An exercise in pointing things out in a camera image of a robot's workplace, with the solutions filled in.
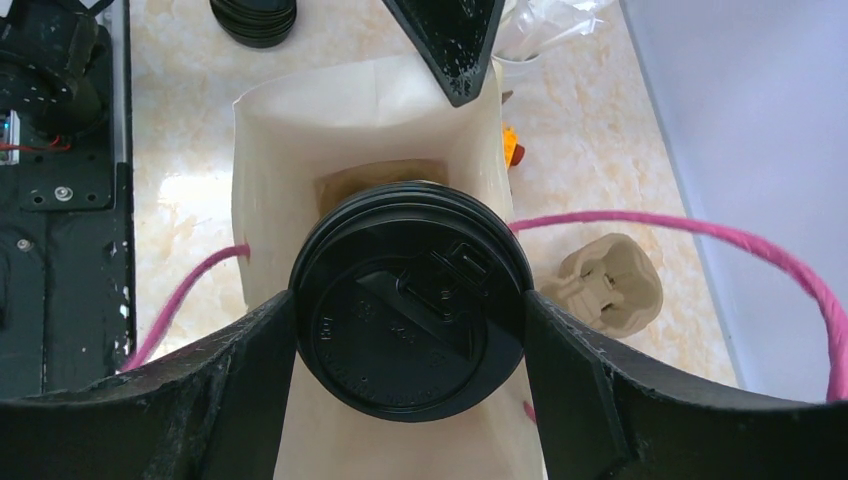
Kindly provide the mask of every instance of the pink rope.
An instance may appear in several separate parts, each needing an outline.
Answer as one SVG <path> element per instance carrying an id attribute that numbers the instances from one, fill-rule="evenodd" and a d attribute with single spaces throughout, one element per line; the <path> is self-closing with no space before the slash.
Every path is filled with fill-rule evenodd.
<path id="1" fill-rule="evenodd" d="M 833 402 L 848 399 L 848 348 L 846 348 L 845 343 L 846 331 L 848 331 L 848 317 L 845 315 L 845 310 L 842 309 L 842 305 L 840 305 L 833 291 L 810 267 L 768 240 L 742 230 L 715 223 L 702 222 L 700 220 L 614 210 L 575 212 L 539 217 L 515 222 L 510 225 L 510 228 L 515 232 L 519 232 L 549 225 L 605 221 L 636 222 L 709 235 L 760 257 L 789 274 L 789 276 L 801 285 L 801 288 L 809 296 L 815 299 L 824 317 L 827 330 L 828 357 L 830 359 L 827 401 Z M 532 410 L 532 407 L 525 405 L 525 410 L 528 408 Z"/>
<path id="2" fill-rule="evenodd" d="M 136 349 L 135 353 L 130 356 L 127 363 L 124 364 L 122 371 L 126 372 L 133 370 L 147 362 L 147 359 L 150 358 L 150 355 L 153 354 L 153 351 L 156 350 L 156 347 L 158 347 L 159 343 L 162 342 L 162 339 L 165 338 L 165 334 L 168 333 L 168 329 L 171 328 L 174 316 L 182 306 L 183 300 L 185 300 L 188 292 L 191 291 L 191 288 L 194 287 L 194 284 L 200 280 L 200 277 L 202 277 L 203 274 L 228 258 L 242 255 L 247 257 L 250 256 L 249 246 L 236 245 L 234 247 L 227 247 L 213 253 L 209 256 L 209 258 L 195 267 L 194 270 L 188 274 L 185 280 L 180 283 L 177 289 L 174 290 L 171 298 L 168 299 L 168 303 L 165 304 L 162 311 L 159 313 L 159 317 L 156 318 L 156 321 L 153 323 L 153 327 L 150 329 L 150 333 L 147 335 L 147 338 L 144 339 L 144 343 L 142 343 L 141 346 Z"/>

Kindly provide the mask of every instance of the white paper bag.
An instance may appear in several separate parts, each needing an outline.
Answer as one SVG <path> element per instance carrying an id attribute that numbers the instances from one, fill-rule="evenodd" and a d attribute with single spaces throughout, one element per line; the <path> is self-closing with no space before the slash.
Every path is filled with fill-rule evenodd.
<path id="1" fill-rule="evenodd" d="M 322 195 L 332 187 L 326 180 L 339 172 L 376 162 L 436 161 L 449 186 L 510 220 L 500 104 L 490 74 L 477 100 L 453 108 L 417 54 L 299 73 L 246 93 L 235 105 L 233 229 L 236 241 L 251 247 L 251 258 L 239 263 L 248 307 L 287 288 L 294 260 L 327 208 Z M 379 170 L 365 173 L 362 186 L 411 179 Z M 298 359 L 275 478 L 541 479 L 538 435 L 523 411 L 525 400 L 530 391 L 522 365 L 465 413 L 429 423 L 389 422 L 337 400 Z"/>

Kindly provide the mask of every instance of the black lid stack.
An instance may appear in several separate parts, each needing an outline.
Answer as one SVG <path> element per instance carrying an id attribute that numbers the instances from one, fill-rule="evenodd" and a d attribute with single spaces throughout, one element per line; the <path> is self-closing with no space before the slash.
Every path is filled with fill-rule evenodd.
<path id="1" fill-rule="evenodd" d="M 233 40 L 271 48 L 286 39 L 297 17 L 295 0 L 209 0 L 218 23 Z"/>

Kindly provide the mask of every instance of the white panel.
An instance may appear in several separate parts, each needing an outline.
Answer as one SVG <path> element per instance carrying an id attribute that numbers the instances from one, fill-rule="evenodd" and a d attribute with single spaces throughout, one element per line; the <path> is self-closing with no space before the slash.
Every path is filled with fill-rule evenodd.
<path id="1" fill-rule="evenodd" d="M 774 240 L 848 301 L 848 2 L 623 3 L 690 214 Z M 743 385 L 822 400 L 815 304 L 745 254 L 701 252 Z"/>

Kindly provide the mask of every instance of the white marble surface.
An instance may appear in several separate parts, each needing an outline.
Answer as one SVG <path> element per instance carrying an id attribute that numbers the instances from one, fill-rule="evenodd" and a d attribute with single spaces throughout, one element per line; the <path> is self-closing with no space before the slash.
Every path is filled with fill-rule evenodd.
<path id="1" fill-rule="evenodd" d="M 291 37 L 272 51 L 235 44 L 208 2 L 133 0 L 136 303 L 139 338 L 184 275 L 231 245 L 233 114 L 245 90 L 287 73 L 412 51 L 380 0 L 304 0 Z M 683 214 L 671 166 L 621 11 L 595 34 L 551 51 L 503 109 L 527 149 L 510 172 L 516 214 L 622 208 Z M 633 225 L 554 227 L 522 234 L 538 278 L 605 233 L 631 235 L 657 267 L 660 317 L 626 340 L 671 365 L 734 385 L 689 235 Z M 245 311 L 235 261 L 195 287 L 158 354 Z"/>

